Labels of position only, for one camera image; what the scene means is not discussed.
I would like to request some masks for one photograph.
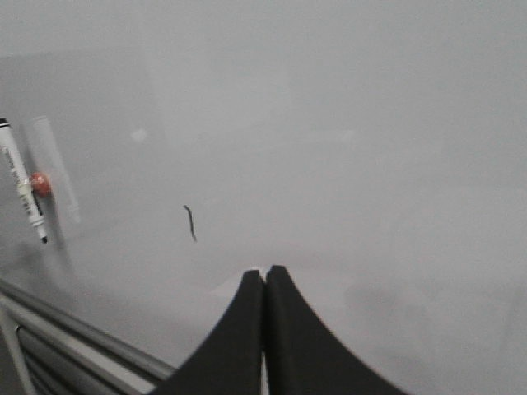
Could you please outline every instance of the black scribble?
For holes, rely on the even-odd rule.
[[[198,239],[196,239],[196,234],[194,233],[194,220],[192,219],[192,212],[190,211],[189,206],[184,205],[183,208],[188,212],[189,214],[189,222],[190,222],[190,234],[192,235],[192,239],[194,242],[198,242]]]

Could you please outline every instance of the black curved object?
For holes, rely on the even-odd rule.
[[[272,395],[404,395],[324,326],[285,267],[267,275],[265,327]]]
[[[260,394],[263,310],[264,283],[259,272],[245,272],[205,342],[151,395]]]

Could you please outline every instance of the red magnet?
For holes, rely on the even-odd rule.
[[[39,198],[46,198],[51,194],[51,184],[46,174],[37,171],[31,175],[30,180],[31,187]]]

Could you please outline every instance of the dry erase marker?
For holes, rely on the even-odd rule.
[[[42,243],[47,243],[48,236],[44,228],[44,216],[33,195],[30,178],[27,175],[20,152],[16,147],[11,127],[7,120],[3,118],[0,118],[0,150],[6,158],[9,170],[15,180],[18,196],[22,201],[30,223],[35,227]]]

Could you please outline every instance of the black object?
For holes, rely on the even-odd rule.
[[[265,359],[272,395],[404,395],[337,340],[285,267],[273,266],[265,295]]]
[[[227,311],[205,342],[151,395],[258,395],[264,284],[245,272]]]

